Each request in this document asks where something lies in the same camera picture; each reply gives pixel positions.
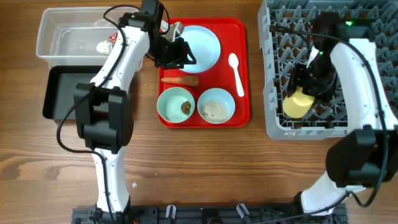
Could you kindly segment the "white tissue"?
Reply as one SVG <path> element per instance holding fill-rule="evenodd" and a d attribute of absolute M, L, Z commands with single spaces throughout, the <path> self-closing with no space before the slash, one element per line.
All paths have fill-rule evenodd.
<path fill-rule="evenodd" d="M 109 55 L 113 49 L 113 43 L 105 40 L 97 44 L 96 46 L 96 51 L 103 54 L 103 55 Z"/>

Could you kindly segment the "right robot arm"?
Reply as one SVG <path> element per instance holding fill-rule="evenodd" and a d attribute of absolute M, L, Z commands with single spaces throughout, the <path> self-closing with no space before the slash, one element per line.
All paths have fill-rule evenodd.
<path fill-rule="evenodd" d="M 337 85 L 342 89 L 348 133 L 328 150 L 325 173 L 298 195 L 303 214 L 324 216 L 366 188 L 374 198 L 393 178 L 397 118 L 384 93 L 368 20 L 323 12 L 313 20 L 310 36 L 310 58 L 295 65 L 283 107 L 291 118 L 301 118 L 315 100 L 329 99 Z"/>

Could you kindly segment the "mint green bowl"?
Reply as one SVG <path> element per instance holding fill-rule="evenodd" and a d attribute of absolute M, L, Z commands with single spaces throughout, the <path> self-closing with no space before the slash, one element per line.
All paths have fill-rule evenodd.
<path fill-rule="evenodd" d="M 181 111 L 182 103 L 191 103 L 190 114 L 185 115 Z M 195 99 L 186 89 L 172 87 L 163 91 L 157 100 L 157 111 L 161 118 L 169 123 L 177 124 L 186 121 L 195 110 Z"/>

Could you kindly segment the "rice grains pile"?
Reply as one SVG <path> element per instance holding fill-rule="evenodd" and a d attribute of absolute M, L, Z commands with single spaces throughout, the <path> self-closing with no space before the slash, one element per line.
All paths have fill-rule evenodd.
<path fill-rule="evenodd" d="M 221 100 L 205 101 L 200 108 L 201 115 L 210 123 L 223 123 L 230 117 L 228 105 Z"/>

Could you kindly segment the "clear plastic bin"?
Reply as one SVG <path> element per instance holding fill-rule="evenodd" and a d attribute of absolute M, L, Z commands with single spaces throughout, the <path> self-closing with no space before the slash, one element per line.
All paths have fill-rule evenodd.
<path fill-rule="evenodd" d="M 36 55 L 49 67 L 103 65 L 107 56 L 96 50 L 118 30 L 103 19 L 107 7 L 54 7 L 46 9 L 37 36 Z"/>

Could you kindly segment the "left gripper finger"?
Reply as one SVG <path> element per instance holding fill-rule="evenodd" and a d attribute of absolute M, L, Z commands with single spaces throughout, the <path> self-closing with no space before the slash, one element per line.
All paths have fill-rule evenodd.
<path fill-rule="evenodd" d="M 180 69 L 184 68 L 184 63 L 160 63 L 155 62 L 155 66 L 162 69 Z"/>
<path fill-rule="evenodd" d="M 182 63 L 184 65 L 196 65 L 197 60 L 187 41 L 182 39 Z"/>

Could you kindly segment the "red serving tray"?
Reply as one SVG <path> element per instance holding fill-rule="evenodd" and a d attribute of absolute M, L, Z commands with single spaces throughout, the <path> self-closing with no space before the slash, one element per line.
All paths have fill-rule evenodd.
<path fill-rule="evenodd" d="M 170 123 L 158 116 L 160 123 L 172 129 L 183 128 L 240 128 L 250 119 L 250 97 L 249 97 L 249 78 L 246 47 L 246 29 L 244 24 L 235 18 L 175 18 L 172 22 L 180 21 L 184 25 L 184 34 L 188 33 L 190 26 L 200 26 L 210 30 L 218 39 L 221 51 L 215 64 L 206 71 L 196 73 L 199 78 L 199 85 L 196 87 L 187 86 L 186 89 L 192 94 L 194 99 L 199 99 L 200 95 L 210 88 L 220 88 L 226 90 L 234 99 L 235 111 L 231 119 L 222 124 L 211 124 L 201 118 L 195 106 L 195 111 L 186 121 L 182 123 Z M 228 58 L 234 53 L 238 60 L 238 72 L 243 84 L 244 96 L 240 97 L 236 91 L 236 82 L 233 68 L 230 67 Z"/>

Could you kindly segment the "grey dishwasher rack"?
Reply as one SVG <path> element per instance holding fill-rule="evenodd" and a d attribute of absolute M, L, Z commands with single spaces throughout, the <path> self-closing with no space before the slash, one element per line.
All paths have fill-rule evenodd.
<path fill-rule="evenodd" d="M 377 62 L 386 96 L 397 113 L 397 1 L 263 1 L 257 14 L 259 45 L 264 59 L 263 89 L 267 135 L 276 140 L 320 140 L 347 133 L 343 92 L 336 87 L 330 101 L 316 101 L 303 118 L 284 113 L 290 74 L 296 63 L 306 64 L 311 38 L 270 30 L 271 25 L 309 32 L 322 12 L 345 19 L 370 19 L 376 35 Z"/>

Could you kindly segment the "red snack wrapper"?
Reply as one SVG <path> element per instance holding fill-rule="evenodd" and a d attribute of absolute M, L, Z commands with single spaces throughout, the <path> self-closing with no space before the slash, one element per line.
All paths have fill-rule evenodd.
<path fill-rule="evenodd" d="M 118 33 L 117 33 L 117 32 L 114 33 L 114 34 L 112 34 L 112 35 L 109 36 L 109 38 L 108 38 L 108 40 L 109 40 L 112 44 L 115 44 L 116 41 L 117 41 L 117 39 L 118 39 Z"/>

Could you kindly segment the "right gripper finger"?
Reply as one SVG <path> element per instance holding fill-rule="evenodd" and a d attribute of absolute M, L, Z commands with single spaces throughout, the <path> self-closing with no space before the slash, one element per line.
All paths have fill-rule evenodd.
<path fill-rule="evenodd" d="M 296 63 L 293 69 L 293 72 L 290 74 L 289 82 L 287 85 L 287 96 L 291 97 L 297 89 L 297 82 L 299 82 L 299 78 L 301 77 L 301 73 L 303 71 L 303 64 Z"/>
<path fill-rule="evenodd" d="M 324 101 L 326 102 L 326 95 L 324 91 L 326 90 L 326 85 L 315 85 L 315 84 L 308 84 L 306 86 L 306 91 L 309 96 L 313 96 L 317 101 Z"/>

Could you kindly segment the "light blue plate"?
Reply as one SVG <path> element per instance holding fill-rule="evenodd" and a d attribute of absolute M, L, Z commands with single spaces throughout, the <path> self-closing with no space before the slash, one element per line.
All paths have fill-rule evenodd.
<path fill-rule="evenodd" d="M 185 65 L 181 68 L 181 71 L 187 73 L 205 72 L 218 61 L 221 54 L 221 44 L 211 30 L 203 26 L 186 26 L 181 38 L 188 42 L 197 61 L 194 65 Z"/>

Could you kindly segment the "yellow plastic cup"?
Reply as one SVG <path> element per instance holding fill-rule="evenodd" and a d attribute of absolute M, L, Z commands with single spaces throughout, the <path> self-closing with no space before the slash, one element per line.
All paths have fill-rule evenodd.
<path fill-rule="evenodd" d="M 303 93 L 303 88 L 298 87 L 291 96 L 286 96 L 283 101 L 284 113 L 291 118 L 302 118 L 313 105 L 315 98 Z"/>

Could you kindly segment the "orange carrot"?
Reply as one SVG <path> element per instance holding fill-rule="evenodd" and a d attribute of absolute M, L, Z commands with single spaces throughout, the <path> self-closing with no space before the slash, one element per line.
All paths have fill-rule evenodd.
<path fill-rule="evenodd" d="M 163 77 L 160 80 L 163 83 L 172 84 L 172 85 L 198 86 L 200 84 L 200 80 L 196 76 Z"/>

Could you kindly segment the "black plastic tray bin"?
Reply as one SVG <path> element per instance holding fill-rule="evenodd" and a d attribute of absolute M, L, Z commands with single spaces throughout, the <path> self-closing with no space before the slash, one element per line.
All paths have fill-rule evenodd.
<path fill-rule="evenodd" d="M 91 81 L 100 66 L 55 66 L 49 72 L 43 116 L 70 119 L 77 125 L 110 129 L 134 126 L 126 91 L 95 86 Z"/>

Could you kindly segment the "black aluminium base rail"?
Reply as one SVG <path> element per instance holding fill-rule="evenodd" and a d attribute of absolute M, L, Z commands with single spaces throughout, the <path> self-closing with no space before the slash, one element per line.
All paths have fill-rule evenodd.
<path fill-rule="evenodd" d="M 334 208 L 324 216 L 308 215 L 293 218 L 299 211 L 287 203 L 262 206 L 235 207 L 176 207 L 131 206 L 124 212 L 110 215 L 98 207 L 76 208 L 72 223 L 139 223 L 139 224 L 186 224 L 186 223 L 322 223 L 348 224 L 345 204 Z"/>

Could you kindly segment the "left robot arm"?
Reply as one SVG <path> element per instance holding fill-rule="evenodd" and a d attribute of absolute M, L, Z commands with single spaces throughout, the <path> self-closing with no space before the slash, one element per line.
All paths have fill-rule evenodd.
<path fill-rule="evenodd" d="M 143 1 L 136 12 L 124 13 L 115 23 L 117 40 L 101 70 L 88 84 L 76 85 L 72 110 L 78 136 L 95 160 L 99 196 L 94 207 L 73 211 L 73 223 L 134 222 L 124 167 L 134 128 L 128 92 L 132 79 L 147 54 L 164 70 L 197 62 L 180 36 L 182 25 L 160 28 L 164 12 L 159 1 Z"/>

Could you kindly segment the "light blue bowl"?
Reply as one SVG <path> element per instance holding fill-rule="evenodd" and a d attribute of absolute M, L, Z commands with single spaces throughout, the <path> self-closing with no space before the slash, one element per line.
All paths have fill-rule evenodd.
<path fill-rule="evenodd" d="M 199 115 L 210 124 L 223 124 L 229 121 L 235 112 L 233 96 L 221 88 L 210 88 L 204 91 L 198 101 Z"/>

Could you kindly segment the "white plastic spoon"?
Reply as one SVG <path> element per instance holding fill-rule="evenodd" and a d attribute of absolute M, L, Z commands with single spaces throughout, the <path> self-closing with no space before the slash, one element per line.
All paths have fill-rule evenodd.
<path fill-rule="evenodd" d="M 230 53 L 230 55 L 228 57 L 228 63 L 234 72 L 237 94 L 239 97 L 243 97 L 244 96 L 244 88 L 243 88 L 243 84 L 242 84 L 242 81 L 241 81 L 241 78 L 239 75 L 239 71 L 238 71 L 239 60 L 238 60 L 236 54 Z"/>

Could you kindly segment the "brown food scrap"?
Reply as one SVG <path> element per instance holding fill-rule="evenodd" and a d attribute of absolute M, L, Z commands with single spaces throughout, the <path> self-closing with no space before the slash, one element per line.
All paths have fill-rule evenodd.
<path fill-rule="evenodd" d="M 182 105 L 181 105 L 181 111 L 185 115 L 190 114 L 190 108 L 191 108 L 191 103 L 189 101 L 186 101 L 186 102 L 182 103 Z"/>

